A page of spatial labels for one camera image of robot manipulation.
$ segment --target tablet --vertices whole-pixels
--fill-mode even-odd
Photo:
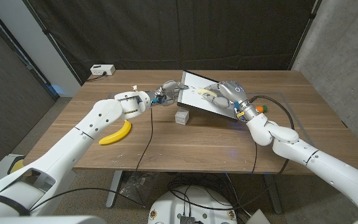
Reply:
[[[205,100],[203,96],[197,92],[198,88],[205,88],[209,85],[218,83],[218,81],[185,70],[183,71],[181,82],[187,85],[189,89],[179,91],[178,106],[203,110],[237,122],[233,105],[228,108],[220,108],[214,103]]]

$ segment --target gray wall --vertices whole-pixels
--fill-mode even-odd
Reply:
[[[322,2],[292,70],[304,74],[358,138],[358,1]]]
[[[81,88],[23,0],[0,0],[0,19],[62,97]]]
[[[0,160],[54,104],[0,36]]]

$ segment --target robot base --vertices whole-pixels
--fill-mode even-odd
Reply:
[[[175,190],[185,193],[186,200],[198,205],[212,208],[231,208],[232,205],[217,192],[206,189],[201,186],[181,186],[175,188]],[[174,192],[180,198],[184,198],[184,195],[178,192]],[[185,203],[185,215],[183,215],[183,204],[185,202],[176,198],[171,192],[163,194],[157,199],[149,213],[148,224],[168,224],[168,223],[181,223],[186,220],[186,223],[225,223],[236,224],[237,218],[233,210],[218,211],[200,208],[189,203]]]

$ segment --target black curtain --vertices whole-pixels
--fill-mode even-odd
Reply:
[[[30,0],[81,80],[90,67],[286,70],[314,1]]]

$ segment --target concrete wall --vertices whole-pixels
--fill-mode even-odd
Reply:
[[[304,74],[358,138],[358,1],[322,2],[292,70]]]

